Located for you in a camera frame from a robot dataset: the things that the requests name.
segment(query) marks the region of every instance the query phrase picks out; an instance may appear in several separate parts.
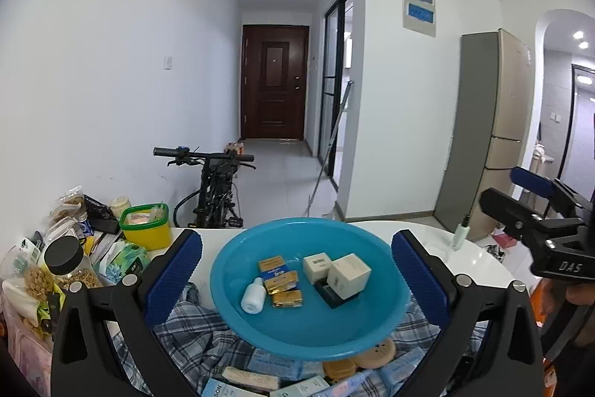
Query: bicycle pedal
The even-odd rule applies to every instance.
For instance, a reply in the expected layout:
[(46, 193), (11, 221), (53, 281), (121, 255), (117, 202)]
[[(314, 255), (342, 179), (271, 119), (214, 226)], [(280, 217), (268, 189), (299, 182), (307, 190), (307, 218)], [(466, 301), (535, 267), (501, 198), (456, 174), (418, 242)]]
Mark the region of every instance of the bicycle pedal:
[(227, 220), (227, 223), (230, 227), (236, 227), (238, 229), (244, 227), (244, 219), (242, 219), (241, 217), (230, 217)]

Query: wooden door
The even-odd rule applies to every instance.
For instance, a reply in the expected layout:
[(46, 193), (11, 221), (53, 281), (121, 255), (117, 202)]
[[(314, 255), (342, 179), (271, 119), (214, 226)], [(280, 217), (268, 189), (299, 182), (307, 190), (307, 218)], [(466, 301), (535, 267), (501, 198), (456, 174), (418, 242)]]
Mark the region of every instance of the wooden door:
[(307, 26), (244, 26), (242, 138), (303, 139)]

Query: round white table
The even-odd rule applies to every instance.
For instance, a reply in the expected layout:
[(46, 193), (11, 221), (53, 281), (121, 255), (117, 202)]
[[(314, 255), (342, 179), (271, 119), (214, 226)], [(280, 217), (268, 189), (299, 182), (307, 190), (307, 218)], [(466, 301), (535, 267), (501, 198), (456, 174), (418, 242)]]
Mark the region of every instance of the round white table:
[[(452, 233), (442, 229), (401, 221), (365, 221), (354, 222), (353, 225), (378, 236), (387, 244), (391, 243), (396, 232), (409, 229), (425, 250), (442, 259), (453, 274), (468, 274), (477, 284), (505, 288), (514, 280), (512, 274), (496, 258), (469, 241), (465, 241), (459, 251), (452, 252), (450, 250)], [(173, 228), (174, 238), (182, 231), (183, 229)], [(215, 310), (209, 286), (210, 268), (215, 257), (228, 241), (242, 231), (245, 229), (196, 229), (202, 238), (202, 258), (190, 281), (198, 288), (200, 304), (205, 308)], [(165, 251), (166, 249), (151, 251), (149, 256), (154, 257)]]

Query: blue gripper pad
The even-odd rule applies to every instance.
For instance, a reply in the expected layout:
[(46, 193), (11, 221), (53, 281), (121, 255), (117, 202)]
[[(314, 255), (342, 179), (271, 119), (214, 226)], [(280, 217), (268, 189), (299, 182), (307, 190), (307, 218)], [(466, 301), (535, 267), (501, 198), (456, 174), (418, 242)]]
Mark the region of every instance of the blue gripper pad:
[(147, 291), (144, 298), (144, 317), (150, 329), (165, 323), (202, 257), (202, 239), (200, 235), (194, 231), (186, 230), (179, 237), (182, 237), (185, 233), (188, 236), (182, 244), (175, 248), (176, 241), (166, 254), (158, 256), (168, 257), (170, 251), (175, 250), (175, 254), (166, 263), (165, 268), (155, 279), (155, 283)]
[(533, 174), (521, 167), (511, 169), (511, 181), (513, 184), (521, 186), (544, 199), (549, 199), (554, 195), (554, 187), (551, 180)]
[[(450, 302), (447, 293), (434, 277), (432, 269), (424, 261), (424, 258), (429, 259), (432, 256), (425, 251), (417, 240), (415, 241), (417, 248), (413, 248), (405, 237), (405, 232), (415, 238), (407, 229), (396, 233), (390, 245), (393, 251), (393, 260), (405, 278), (409, 289), (414, 294), (426, 319), (432, 325), (438, 325), (441, 329), (444, 329), (450, 323)], [(421, 251), (425, 253), (424, 257), (419, 254)]]

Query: plaid shirt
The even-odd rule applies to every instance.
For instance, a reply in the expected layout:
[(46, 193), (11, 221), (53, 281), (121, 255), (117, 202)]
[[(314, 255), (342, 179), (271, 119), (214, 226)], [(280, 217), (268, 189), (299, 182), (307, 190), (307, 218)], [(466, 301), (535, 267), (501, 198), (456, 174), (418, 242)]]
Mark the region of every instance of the plaid shirt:
[[(196, 287), (189, 283), (174, 306), (168, 320), (154, 329), (163, 349), (186, 376), (196, 393), (200, 393), (209, 378), (223, 380), (225, 367), (246, 369), (254, 347), (243, 341), (225, 324), (219, 313), (199, 306)], [(478, 324), (469, 341), (467, 354), (478, 352), (486, 331), (485, 324)], [(415, 298), (405, 313), (403, 322), (390, 337), (397, 347), (396, 357), (419, 347), (429, 350), (440, 329), (428, 323)], [(121, 333), (113, 338), (114, 346), (126, 375), (136, 389), (151, 394), (137, 369)], [(352, 397), (392, 397), (380, 376), (373, 372), (353, 392)]]

